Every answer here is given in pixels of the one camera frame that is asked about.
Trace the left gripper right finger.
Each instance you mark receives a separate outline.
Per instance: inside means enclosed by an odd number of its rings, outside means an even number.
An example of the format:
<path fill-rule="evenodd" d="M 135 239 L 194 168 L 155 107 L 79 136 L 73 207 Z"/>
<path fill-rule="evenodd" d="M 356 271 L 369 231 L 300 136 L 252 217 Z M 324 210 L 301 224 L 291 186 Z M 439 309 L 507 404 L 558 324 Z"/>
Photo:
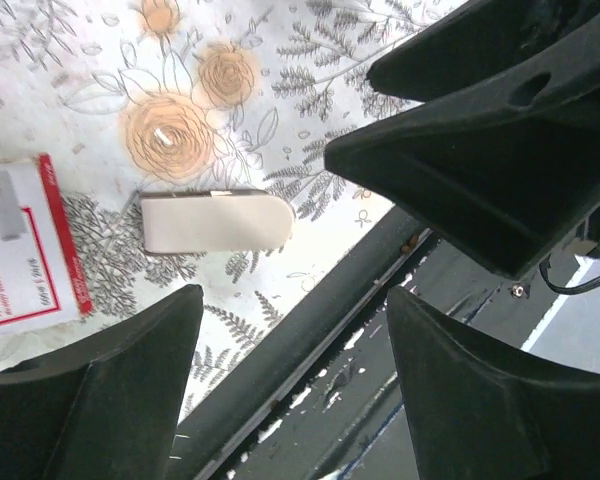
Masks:
<path fill-rule="evenodd" d="M 600 479 L 600 374 L 533 356 L 402 287 L 389 335 L 422 479 Z"/>

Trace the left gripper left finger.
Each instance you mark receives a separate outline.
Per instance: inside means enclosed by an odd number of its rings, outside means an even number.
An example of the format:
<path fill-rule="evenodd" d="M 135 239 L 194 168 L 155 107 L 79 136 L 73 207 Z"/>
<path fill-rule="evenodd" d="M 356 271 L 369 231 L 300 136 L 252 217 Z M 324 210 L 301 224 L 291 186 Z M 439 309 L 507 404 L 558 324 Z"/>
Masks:
<path fill-rule="evenodd" d="M 0 479 L 162 479 L 203 315 L 186 285 L 0 372 Z"/>

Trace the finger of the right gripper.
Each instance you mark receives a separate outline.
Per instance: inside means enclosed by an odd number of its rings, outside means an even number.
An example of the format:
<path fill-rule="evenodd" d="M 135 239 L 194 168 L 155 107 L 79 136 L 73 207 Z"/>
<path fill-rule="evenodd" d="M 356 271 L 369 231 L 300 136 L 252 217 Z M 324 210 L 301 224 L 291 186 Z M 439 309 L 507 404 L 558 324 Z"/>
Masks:
<path fill-rule="evenodd" d="M 578 227 L 600 247 L 600 9 L 492 77 L 328 143 L 326 169 L 517 279 Z"/>
<path fill-rule="evenodd" d="M 578 1 L 469 1 L 376 60 L 376 92 L 433 100 L 541 52 L 580 22 Z"/>

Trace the red staple box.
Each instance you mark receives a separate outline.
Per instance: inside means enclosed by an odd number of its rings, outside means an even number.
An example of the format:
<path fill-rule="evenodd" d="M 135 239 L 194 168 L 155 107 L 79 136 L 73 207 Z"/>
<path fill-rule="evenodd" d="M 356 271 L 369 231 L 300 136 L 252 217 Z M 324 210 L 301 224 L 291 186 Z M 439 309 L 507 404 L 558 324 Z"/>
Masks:
<path fill-rule="evenodd" d="M 50 156 L 0 162 L 0 335 L 92 310 Z"/>

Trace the beige brown stapler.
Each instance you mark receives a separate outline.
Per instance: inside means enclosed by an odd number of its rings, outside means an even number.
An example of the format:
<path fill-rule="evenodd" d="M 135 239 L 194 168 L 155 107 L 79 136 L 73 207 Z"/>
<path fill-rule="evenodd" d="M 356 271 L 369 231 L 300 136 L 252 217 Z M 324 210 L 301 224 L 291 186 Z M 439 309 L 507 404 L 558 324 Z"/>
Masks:
<path fill-rule="evenodd" d="M 261 190 L 147 193 L 139 205 L 152 255 L 274 250 L 295 223 L 288 202 Z"/>

